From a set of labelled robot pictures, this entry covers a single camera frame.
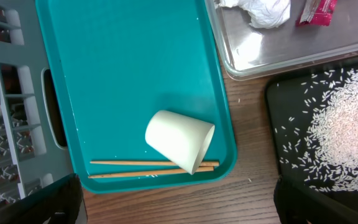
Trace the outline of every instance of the tray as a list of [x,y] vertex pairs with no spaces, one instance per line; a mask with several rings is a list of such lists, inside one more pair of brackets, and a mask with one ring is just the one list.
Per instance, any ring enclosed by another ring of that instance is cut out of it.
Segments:
[[[203,1],[37,0],[36,6],[71,160],[86,189],[102,194],[199,184],[230,172],[237,151]],[[161,169],[90,164],[166,159],[145,141],[159,110],[214,123],[205,159],[221,165],[194,175],[88,179]]]
[[205,2],[223,65],[235,80],[358,55],[358,1],[338,1],[328,27],[296,27],[306,0],[291,1],[291,18],[273,29],[251,27],[239,7],[215,9],[213,0]]
[[[299,164],[300,161],[297,157],[300,155],[300,157],[302,157],[305,151],[308,151],[311,154],[311,157],[314,156],[312,151],[307,149],[303,138],[306,137],[306,130],[312,120],[313,114],[311,112],[313,112],[313,105],[317,103],[320,104],[323,91],[331,90],[328,85],[321,85],[319,81],[327,80],[328,76],[324,74],[324,71],[328,70],[339,71],[333,73],[329,80],[339,80],[341,68],[344,68],[344,73],[352,68],[355,70],[358,69],[358,57],[325,63],[294,72],[283,73],[270,80],[267,84],[265,89],[265,102],[268,109],[271,133],[276,150],[278,170],[281,175],[289,176],[293,180],[303,183],[307,178],[309,173],[303,171],[300,166],[297,169],[292,169],[291,163]],[[312,96],[315,97],[317,102],[312,102],[311,106],[308,108],[303,101],[305,99],[305,87],[301,85],[301,83],[310,83],[312,73],[318,75],[313,81],[319,82],[319,84],[314,85],[313,89],[308,88],[307,96],[308,98],[311,98]],[[302,113],[303,110],[309,111],[309,113],[304,114]],[[295,119],[292,122],[289,122],[288,118],[291,116],[295,117]],[[299,136],[293,132],[295,127],[301,130],[299,131]],[[288,153],[283,151],[283,145],[288,145],[288,142],[295,145],[298,139],[301,139],[301,144],[298,146],[298,153],[296,153],[295,150],[289,151]],[[282,164],[278,162],[281,157],[288,159],[289,163]],[[331,184],[332,182],[330,181],[323,182],[322,180],[311,180],[306,182],[305,185],[328,187]],[[358,211],[358,192],[323,192],[323,194]]]

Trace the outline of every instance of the white cup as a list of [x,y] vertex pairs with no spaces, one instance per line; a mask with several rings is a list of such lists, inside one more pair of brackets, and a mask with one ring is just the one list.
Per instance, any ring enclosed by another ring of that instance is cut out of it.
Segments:
[[146,129],[146,142],[176,165],[194,174],[204,159],[215,125],[169,111],[159,111]]

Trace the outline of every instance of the wooden chopstick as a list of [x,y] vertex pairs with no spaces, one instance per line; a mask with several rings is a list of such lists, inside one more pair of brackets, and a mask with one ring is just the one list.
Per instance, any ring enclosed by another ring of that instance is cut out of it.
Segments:
[[[199,167],[196,172],[207,172],[213,171],[214,167]],[[163,175],[163,174],[184,174],[187,173],[184,169],[165,169],[165,170],[148,170],[148,171],[137,171],[137,172],[122,172],[115,174],[99,174],[89,175],[88,178],[112,178],[112,177],[138,177],[145,175]]]
[[[92,164],[135,165],[135,166],[177,166],[171,161],[91,161]],[[219,161],[204,161],[200,167],[219,166]]]

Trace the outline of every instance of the red wrapper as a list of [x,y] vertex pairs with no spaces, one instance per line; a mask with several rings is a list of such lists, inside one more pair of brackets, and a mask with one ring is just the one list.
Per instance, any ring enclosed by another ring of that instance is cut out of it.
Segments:
[[307,0],[297,25],[329,26],[336,3],[337,0]]

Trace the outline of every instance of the wooden table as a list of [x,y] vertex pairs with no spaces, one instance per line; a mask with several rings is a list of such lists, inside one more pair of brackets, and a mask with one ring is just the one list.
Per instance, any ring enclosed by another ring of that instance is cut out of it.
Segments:
[[238,148],[233,171],[212,184],[107,195],[84,190],[88,223],[280,223],[273,203],[278,173],[263,99],[271,77],[239,82],[222,71]]

